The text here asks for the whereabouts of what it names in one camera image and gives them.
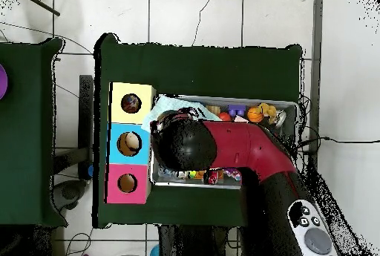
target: blue object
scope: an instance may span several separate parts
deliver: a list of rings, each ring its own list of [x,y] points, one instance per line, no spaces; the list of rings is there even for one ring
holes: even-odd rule
[[[160,256],[160,245],[157,244],[156,246],[153,247],[151,250],[151,254],[149,256]]]
[[[90,165],[90,166],[88,167],[88,175],[89,175],[90,177],[92,177],[93,174],[94,174],[94,167],[93,167],[92,165]]]
[[[126,132],[134,132],[140,136],[142,148],[132,157],[124,156],[117,149],[117,140]],[[111,123],[110,163],[148,165],[150,133],[141,129],[141,125]]]

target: dark green tabletop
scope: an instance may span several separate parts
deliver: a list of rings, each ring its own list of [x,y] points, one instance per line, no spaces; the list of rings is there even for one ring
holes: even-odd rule
[[[152,186],[145,205],[104,204],[108,83],[152,85],[158,93],[298,101],[302,49],[124,45],[113,34],[96,43],[94,216],[107,223],[242,226],[239,191]],[[94,169],[94,178],[98,172]]]
[[[50,203],[52,59],[61,39],[0,44],[9,88],[0,100],[0,224],[65,225]]]

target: orange ball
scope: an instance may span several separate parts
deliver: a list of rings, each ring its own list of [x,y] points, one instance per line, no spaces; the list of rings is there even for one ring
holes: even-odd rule
[[[259,108],[250,108],[246,117],[248,117],[251,122],[259,123],[263,120],[264,115],[261,113]]]

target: light blue cloth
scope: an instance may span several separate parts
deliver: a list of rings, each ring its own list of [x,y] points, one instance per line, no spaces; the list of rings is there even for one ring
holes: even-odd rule
[[[160,96],[156,105],[151,109],[145,119],[142,121],[141,129],[144,131],[151,131],[150,123],[151,121],[157,120],[157,118],[165,111],[168,110],[179,110],[181,108],[189,108],[192,107],[199,113],[198,119],[208,119],[211,121],[221,121],[221,119],[215,114],[211,113],[207,110],[201,103],[199,102],[189,102],[184,100],[179,100],[175,98],[169,98],[167,96]]]

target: white wall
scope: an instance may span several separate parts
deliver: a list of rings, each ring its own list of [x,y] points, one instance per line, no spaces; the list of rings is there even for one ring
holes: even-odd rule
[[[320,135],[380,140],[380,13],[364,0],[324,0]],[[322,142],[318,170],[353,231],[380,248],[380,144]]]

